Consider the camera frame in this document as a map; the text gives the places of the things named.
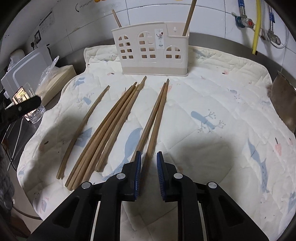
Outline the smartphone lit screen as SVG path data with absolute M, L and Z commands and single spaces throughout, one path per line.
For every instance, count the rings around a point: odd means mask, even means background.
M 18 91 L 13 95 L 12 100 L 15 105 L 22 103 L 30 99 L 29 94 L 25 91 L 23 87 L 20 87 Z

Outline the clear glass mug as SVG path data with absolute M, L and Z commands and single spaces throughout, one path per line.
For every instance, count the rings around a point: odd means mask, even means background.
M 32 124 L 38 123 L 45 113 L 45 107 L 41 102 L 41 97 L 39 97 L 34 92 L 29 83 L 23 85 L 23 100 L 29 100 L 30 107 L 33 108 L 29 113 L 25 115 L 25 117 Z

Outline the white cutting board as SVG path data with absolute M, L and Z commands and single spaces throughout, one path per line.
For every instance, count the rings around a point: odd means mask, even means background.
M 1 84 L 5 90 L 4 96 L 11 99 L 18 89 L 27 83 L 32 90 L 36 91 L 43 71 L 52 62 L 46 45 L 32 51 L 16 63 L 1 79 Z

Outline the bagged beige box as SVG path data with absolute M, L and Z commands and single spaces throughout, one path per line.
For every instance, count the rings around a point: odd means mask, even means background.
M 36 95 L 41 97 L 43 106 L 46 106 L 77 75 L 73 65 L 57 67 L 58 60 L 59 56 L 43 71 L 35 91 Z

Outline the white patterned quilted mat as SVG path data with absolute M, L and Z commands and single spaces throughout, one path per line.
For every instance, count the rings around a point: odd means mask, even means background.
M 86 48 L 84 59 L 85 72 L 65 85 L 20 157 L 19 184 L 42 219 L 70 194 L 56 174 L 93 101 L 104 95 L 74 145 L 65 177 L 114 104 L 143 80 L 122 73 L 114 45 Z M 131 159 L 166 81 L 155 151 L 194 182 L 216 182 L 270 240 L 277 240 L 295 214 L 295 136 L 267 96 L 269 72 L 248 59 L 190 47 L 186 77 L 149 76 L 104 170 L 93 172 L 90 182 L 105 181 Z

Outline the beige plastic utensil holder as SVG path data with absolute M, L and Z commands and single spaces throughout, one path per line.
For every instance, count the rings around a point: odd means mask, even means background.
M 188 75 L 185 23 L 152 22 L 112 30 L 123 74 Z

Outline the wall power socket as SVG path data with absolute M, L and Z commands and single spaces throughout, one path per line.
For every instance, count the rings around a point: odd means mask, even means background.
M 34 35 L 34 42 L 35 44 L 38 44 L 40 41 L 41 41 L 41 34 L 40 34 L 40 31 L 38 30 Z

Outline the wall notice sticker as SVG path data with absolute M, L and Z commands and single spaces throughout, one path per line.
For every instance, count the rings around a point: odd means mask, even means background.
M 44 34 L 48 30 L 48 28 L 51 27 L 54 23 L 55 23 L 54 14 L 52 11 L 50 11 L 48 15 L 46 15 L 46 17 L 39 24 L 40 34 Z

